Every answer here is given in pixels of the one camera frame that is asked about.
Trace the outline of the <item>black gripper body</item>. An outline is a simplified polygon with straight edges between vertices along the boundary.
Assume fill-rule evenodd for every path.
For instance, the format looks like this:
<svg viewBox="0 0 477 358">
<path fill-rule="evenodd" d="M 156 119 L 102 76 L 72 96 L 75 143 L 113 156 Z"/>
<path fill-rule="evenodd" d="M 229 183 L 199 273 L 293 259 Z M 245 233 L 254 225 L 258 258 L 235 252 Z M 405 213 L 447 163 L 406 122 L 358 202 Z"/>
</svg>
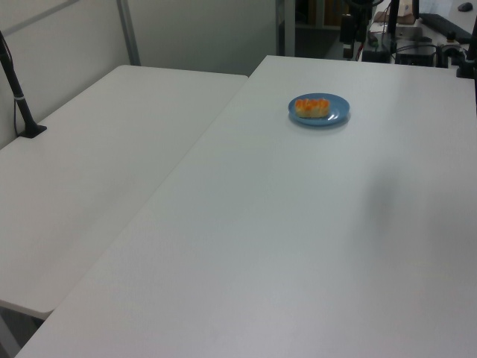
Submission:
<svg viewBox="0 0 477 358">
<path fill-rule="evenodd" d="M 346 0 L 346 4 L 349 8 L 349 14 L 353 17 L 366 17 L 370 18 L 373 14 L 373 8 L 376 6 L 376 2 L 373 0 Z"/>
</svg>

